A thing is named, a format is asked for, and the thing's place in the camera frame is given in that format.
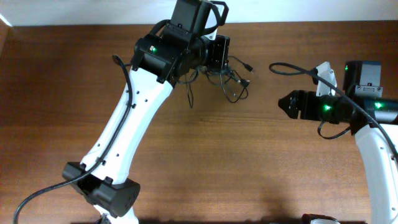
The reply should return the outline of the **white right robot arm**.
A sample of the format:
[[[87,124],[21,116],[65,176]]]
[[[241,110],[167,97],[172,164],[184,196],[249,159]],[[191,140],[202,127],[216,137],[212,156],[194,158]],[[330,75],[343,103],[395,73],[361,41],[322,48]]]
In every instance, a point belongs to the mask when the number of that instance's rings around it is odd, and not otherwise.
[[[352,60],[338,89],[329,62],[307,70],[289,63],[293,75],[309,75],[316,91],[294,90],[278,101],[292,119],[347,123],[366,173],[372,223],[397,223],[397,100],[382,97],[381,63]]]

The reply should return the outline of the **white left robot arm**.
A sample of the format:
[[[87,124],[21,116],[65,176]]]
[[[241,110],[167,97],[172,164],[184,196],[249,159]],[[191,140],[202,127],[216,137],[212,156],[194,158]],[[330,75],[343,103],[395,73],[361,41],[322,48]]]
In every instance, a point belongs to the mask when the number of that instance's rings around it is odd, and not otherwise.
[[[180,77],[225,64],[228,38],[218,35],[228,6],[223,1],[178,1],[172,17],[156,23],[122,65],[124,92],[95,145],[63,177],[100,213],[100,223],[137,223],[133,205],[140,186],[129,170],[152,118]]]

